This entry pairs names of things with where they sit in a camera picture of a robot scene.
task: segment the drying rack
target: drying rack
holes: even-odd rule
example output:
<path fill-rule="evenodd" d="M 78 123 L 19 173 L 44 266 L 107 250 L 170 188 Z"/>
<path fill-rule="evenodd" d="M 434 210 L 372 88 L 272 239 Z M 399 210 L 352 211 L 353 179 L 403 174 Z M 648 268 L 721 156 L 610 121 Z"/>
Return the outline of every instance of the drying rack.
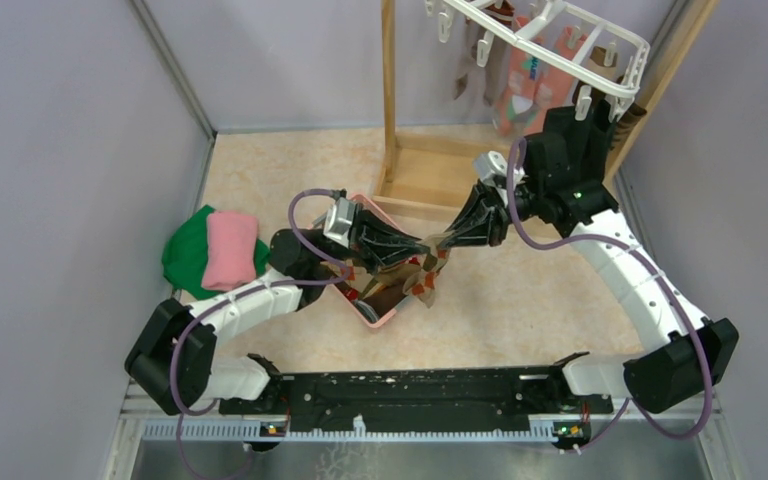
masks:
<path fill-rule="evenodd" d="M 438 135 L 396 132 L 394 3 L 394 0 L 381 0 L 385 151 L 373 200 L 389 214 L 450 221 L 460 211 L 476 181 L 472 160 L 488 150 L 507 152 L 510 145 L 501 139 L 472 142 Z M 662 38 L 664 46 L 648 69 L 646 66 L 650 48 L 646 40 L 566 1 L 541 0 L 534 4 L 532 20 L 518 31 L 499 24 L 482 11 L 493 3 L 495 0 L 425 0 L 425 11 L 429 16 L 436 13 L 437 33 L 441 42 L 448 40 L 451 26 L 458 15 L 468 17 L 483 26 L 487 32 L 478 42 L 476 56 L 479 65 L 482 57 L 486 60 L 486 54 L 492 48 L 493 42 L 503 41 L 604 92 L 611 102 L 614 116 L 621 115 L 635 100 L 649 112 L 609 154 L 605 184 L 612 190 L 614 175 L 718 0 L 677 2 L 668 18 L 668 22 L 672 22 L 672 28 L 667 34 L 659 34 L 666 35 Z M 584 33 L 582 27 L 586 24 L 593 28 L 592 31 L 586 32 L 587 39 L 571 60 L 531 41 L 564 12 L 577 17 L 581 22 L 574 26 L 579 34 Z M 604 34 L 624 40 L 635 49 L 619 83 L 593 73 L 581 65 L 589 57 L 597 38 Z M 615 42 L 609 43 L 608 47 L 613 50 Z M 648 76 L 645 88 L 641 88 L 644 69 Z M 582 94 L 579 95 L 579 113 L 586 112 L 590 106 L 590 98 L 586 93 L 587 90 L 582 89 Z M 525 226 L 532 235 L 557 236 L 550 227 L 537 220 L 528 221 Z"/>

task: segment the wooden base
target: wooden base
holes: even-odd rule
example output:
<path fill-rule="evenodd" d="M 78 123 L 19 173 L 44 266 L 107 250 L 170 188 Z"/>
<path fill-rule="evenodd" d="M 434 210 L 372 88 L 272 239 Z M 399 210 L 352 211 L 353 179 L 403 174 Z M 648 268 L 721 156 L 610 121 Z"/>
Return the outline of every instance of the wooden base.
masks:
<path fill-rule="evenodd" d="M 508 148 L 397 133 L 392 165 L 388 169 L 387 162 L 383 162 L 372 200 L 390 215 L 451 222 L 478 179 L 472 168 L 475 157 L 489 150 L 507 154 Z M 537 219 L 529 220 L 525 225 L 531 235 L 558 236 L 551 225 Z"/>

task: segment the wooden frame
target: wooden frame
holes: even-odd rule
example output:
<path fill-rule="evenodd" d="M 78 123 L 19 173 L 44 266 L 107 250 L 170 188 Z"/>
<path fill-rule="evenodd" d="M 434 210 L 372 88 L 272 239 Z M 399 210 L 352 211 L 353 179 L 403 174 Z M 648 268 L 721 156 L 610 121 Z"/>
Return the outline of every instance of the wooden frame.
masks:
<path fill-rule="evenodd" d="M 608 157 L 605 183 L 612 180 L 663 97 L 691 45 L 719 0 L 687 0 L 662 53 L 647 69 L 636 102 L 649 114 Z M 435 135 L 396 132 L 395 0 L 381 0 L 384 71 L 384 160 L 372 199 L 387 213 L 430 220 L 454 219 L 475 183 L 472 160 L 481 152 L 505 152 L 509 145 L 466 142 Z M 526 222 L 530 233 L 557 236 L 540 222 Z"/>

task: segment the gray cloth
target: gray cloth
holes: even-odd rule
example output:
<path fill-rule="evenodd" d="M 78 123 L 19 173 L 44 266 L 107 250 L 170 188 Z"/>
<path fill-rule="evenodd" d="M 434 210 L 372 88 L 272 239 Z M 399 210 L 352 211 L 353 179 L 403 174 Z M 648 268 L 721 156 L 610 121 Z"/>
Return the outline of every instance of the gray cloth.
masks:
<path fill-rule="evenodd" d="M 484 70 L 484 105 L 492 106 L 499 98 L 502 91 L 500 80 L 505 76 L 504 59 L 508 44 L 493 39 L 493 45 L 490 48 L 490 55 L 487 57 L 487 65 L 482 69 L 476 63 L 476 50 L 478 41 L 484 38 L 485 29 L 475 22 L 465 23 L 464 27 L 464 46 L 458 60 L 458 69 L 455 73 L 455 91 L 454 98 L 457 99 L 466 90 L 469 80 L 469 72 L 473 70 Z"/>

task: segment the gray wall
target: gray wall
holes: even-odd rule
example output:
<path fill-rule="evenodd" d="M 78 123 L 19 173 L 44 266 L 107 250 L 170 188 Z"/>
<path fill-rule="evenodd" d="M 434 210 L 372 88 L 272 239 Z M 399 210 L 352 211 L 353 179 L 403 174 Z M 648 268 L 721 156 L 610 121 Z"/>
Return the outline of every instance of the gray wall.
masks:
<path fill-rule="evenodd" d="M 127 2 L 0 1 L 0 479 L 98 477 L 206 145 Z"/>
<path fill-rule="evenodd" d="M 378 0 L 147 3 L 218 130 L 382 124 Z M 651 39 L 672 0 L 574 3 Z M 488 121 L 477 89 L 451 99 L 460 32 L 443 45 L 421 0 L 396 2 L 399 123 Z"/>
<path fill-rule="evenodd" d="M 768 478 L 768 4 L 721 2 L 626 163 L 655 253 L 741 333 L 718 389 Z"/>

